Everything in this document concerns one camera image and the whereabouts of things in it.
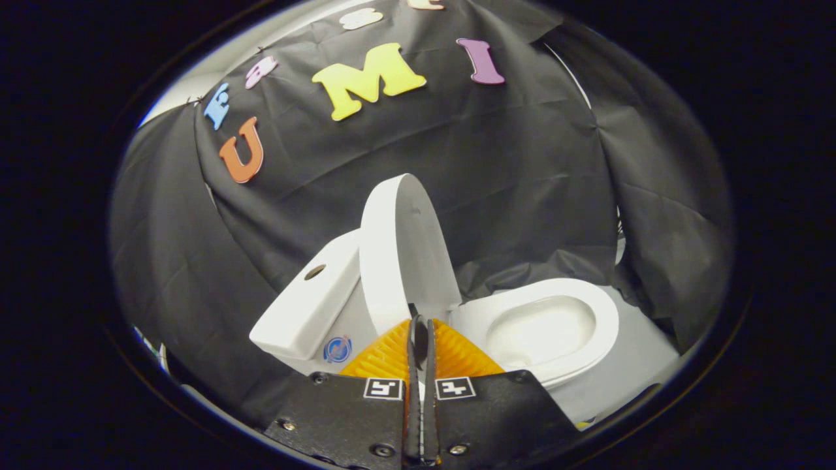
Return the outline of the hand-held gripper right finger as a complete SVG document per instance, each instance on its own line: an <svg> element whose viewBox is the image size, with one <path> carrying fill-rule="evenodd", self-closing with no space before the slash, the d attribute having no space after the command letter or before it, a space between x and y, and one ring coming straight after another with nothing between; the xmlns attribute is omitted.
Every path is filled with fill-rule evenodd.
<svg viewBox="0 0 836 470"><path fill-rule="evenodd" d="M529 466L579 430L530 371L472 377L487 360L447 325L423 319L421 460L430 466Z"/></svg>

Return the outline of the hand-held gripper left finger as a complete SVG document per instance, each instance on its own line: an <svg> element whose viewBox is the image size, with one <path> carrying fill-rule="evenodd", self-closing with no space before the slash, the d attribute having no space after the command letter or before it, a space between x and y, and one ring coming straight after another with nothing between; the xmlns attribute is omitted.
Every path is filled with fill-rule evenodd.
<svg viewBox="0 0 836 470"><path fill-rule="evenodd" d="M419 399L414 322L406 319L343 371L293 377L264 433L319 465L403 467L419 446Z"/></svg>

